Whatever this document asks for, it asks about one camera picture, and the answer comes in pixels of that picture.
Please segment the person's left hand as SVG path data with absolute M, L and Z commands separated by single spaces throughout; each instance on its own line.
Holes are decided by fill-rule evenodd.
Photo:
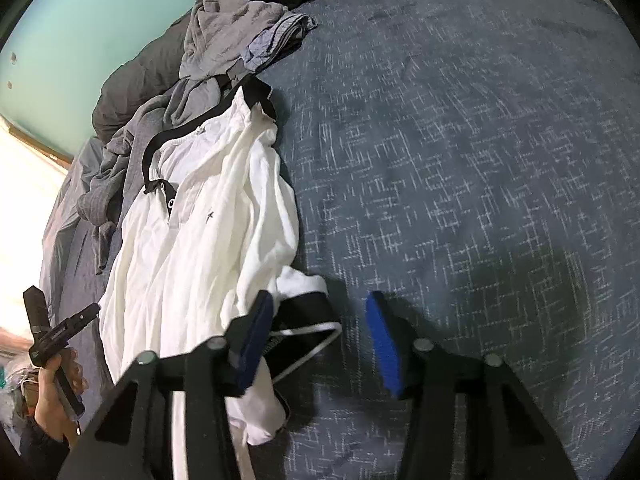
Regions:
M 83 394 L 88 389 L 87 379 L 77 361 L 77 351 L 66 349 L 64 356 L 52 356 L 38 375 L 38 402 L 35 407 L 35 421 L 52 439 L 66 442 L 71 448 L 76 444 L 79 434 L 77 424 L 66 414 L 62 401 L 58 397 L 55 385 L 55 373 L 61 367 L 63 359 L 68 359 L 65 373 L 74 393 Z

